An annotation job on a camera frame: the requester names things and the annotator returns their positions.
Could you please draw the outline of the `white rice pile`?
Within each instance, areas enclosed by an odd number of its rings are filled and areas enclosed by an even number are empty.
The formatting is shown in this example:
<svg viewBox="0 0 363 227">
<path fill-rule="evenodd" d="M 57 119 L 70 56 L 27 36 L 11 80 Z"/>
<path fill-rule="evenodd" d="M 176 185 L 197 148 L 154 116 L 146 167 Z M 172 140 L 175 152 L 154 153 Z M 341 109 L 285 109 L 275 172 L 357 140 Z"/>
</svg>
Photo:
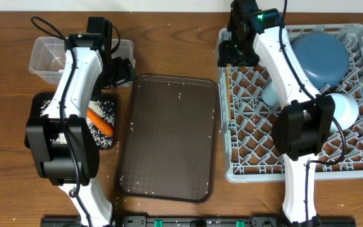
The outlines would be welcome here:
<svg viewBox="0 0 363 227">
<path fill-rule="evenodd" d="M 113 147 L 116 122 L 116 103 L 114 101 L 90 101 L 86 122 L 96 145 L 100 149 Z"/>
</svg>

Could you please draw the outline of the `light blue cup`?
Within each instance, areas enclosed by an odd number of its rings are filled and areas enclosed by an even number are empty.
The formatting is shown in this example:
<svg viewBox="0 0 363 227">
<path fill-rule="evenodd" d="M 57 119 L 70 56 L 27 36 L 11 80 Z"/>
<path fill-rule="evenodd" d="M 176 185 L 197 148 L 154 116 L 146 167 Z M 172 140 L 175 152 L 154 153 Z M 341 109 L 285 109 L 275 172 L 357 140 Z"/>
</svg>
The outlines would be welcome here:
<svg viewBox="0 0 363 227">
<path fill-rule="evenodd" d="M 279 104 L 279 95 L 277 91 L 277 86 L 273 81 L 269 82 L 262 91 L 263 101 L 270 106 Z"/>
</svg>

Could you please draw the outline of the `orange carrot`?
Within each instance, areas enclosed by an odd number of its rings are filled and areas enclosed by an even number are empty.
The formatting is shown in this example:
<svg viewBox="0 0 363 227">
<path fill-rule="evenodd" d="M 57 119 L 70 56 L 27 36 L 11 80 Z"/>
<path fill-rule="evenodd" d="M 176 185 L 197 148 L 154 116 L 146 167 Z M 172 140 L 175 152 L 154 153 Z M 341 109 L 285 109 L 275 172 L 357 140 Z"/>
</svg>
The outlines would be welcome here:
<svg viewBox="0 0 363 227">
<path fill-rule="evenodd" d="M 100 116 L 95 113 L 92 109 L 88 109 L 87 117 L 92 121 L 92 123 L 106 136 L 113 135 L 113 129 L 108 125 Z"/>
</svg>

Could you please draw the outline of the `dark blue plate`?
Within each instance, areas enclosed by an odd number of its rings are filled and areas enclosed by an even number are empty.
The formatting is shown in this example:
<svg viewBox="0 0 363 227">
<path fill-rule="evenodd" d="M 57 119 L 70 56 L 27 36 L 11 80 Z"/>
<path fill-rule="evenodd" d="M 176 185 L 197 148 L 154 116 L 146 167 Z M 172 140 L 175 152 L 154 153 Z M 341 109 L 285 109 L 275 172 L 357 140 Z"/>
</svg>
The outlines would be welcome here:
<svg viewBox="0 0 363 227">
<path fill-rule="evenodd" d="M 325 32 L 311 32 L 292 43 L 292 49 L 310 82 L 318 90 L 336 86 L 349 68 L 349 54 L 344 44 Z"/>
</svg>

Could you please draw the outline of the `light blue bowl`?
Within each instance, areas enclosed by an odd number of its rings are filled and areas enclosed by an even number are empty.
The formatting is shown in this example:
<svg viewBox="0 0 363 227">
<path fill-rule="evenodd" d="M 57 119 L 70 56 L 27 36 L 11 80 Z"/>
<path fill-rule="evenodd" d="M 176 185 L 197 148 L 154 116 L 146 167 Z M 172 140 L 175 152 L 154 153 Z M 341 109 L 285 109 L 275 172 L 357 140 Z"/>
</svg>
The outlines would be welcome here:
<svg viewBox="0 0 363 227">
<path fill-rule="evenodd" d="M 344 131 L 351 127 L 359 116 L 359 107 L 355 100 L 350 95 L 343 93 L 331 93 L 326 97 L 331 98 L 334 102 L 334 112 L 328 107 L 328 118 L 331 120 L 330 133 L 338 132 L 338 127 L 335 125 L 331 117 L 334 117 L 341 129 Z"/>
</svg>

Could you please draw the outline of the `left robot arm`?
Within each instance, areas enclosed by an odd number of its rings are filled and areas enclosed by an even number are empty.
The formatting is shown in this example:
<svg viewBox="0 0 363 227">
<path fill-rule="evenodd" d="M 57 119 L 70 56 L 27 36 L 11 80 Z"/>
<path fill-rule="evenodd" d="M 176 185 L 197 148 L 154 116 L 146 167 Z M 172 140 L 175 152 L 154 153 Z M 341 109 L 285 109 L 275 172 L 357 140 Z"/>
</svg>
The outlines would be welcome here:
<svg viewBox="0 0 363 227">
<path fill-rule="evenodd" d="M 37 94 L 26 123 L 25 145 L 38 175 L 64 191 L 75 205 L 77 218 L 45 218 L 42 226 L 116 226 L 113 205 L 97 178 L 98 145 L 87 125 L 91 97 L 102 90 L 136 80 L 129 59 L 112 55 L 117 28 L 104 17 L 91 16 L 84 33 L 65 37 L 57 28 L 51 36 L 63 41 L 66 64 L 49 105 L 40 111 Z"/>
</svg>

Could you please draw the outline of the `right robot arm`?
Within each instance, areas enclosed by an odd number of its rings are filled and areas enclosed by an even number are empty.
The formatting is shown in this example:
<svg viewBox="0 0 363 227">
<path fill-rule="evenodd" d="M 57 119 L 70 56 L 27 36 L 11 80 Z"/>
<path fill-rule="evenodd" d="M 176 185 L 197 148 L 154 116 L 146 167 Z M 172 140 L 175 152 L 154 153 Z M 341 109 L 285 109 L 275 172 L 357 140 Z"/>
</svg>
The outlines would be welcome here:
<svg viewBox="0 0 363 227">
<path fill-rule="evenodd" d="M 256 1 L 233 1 L 226 27 L 230 37 L 217 46 L 217 65 L 256 66 L 268 71 L 277 87 L 281 112 L 271 137 L 285 166 L 282 210 L 290 226 L 318 226 L 314 175 L 318 158 L 334 124 L 335 102 L 321 95 L 305 75 L 289 41 L 285 13 L 261 10 Z"/>
</svg>

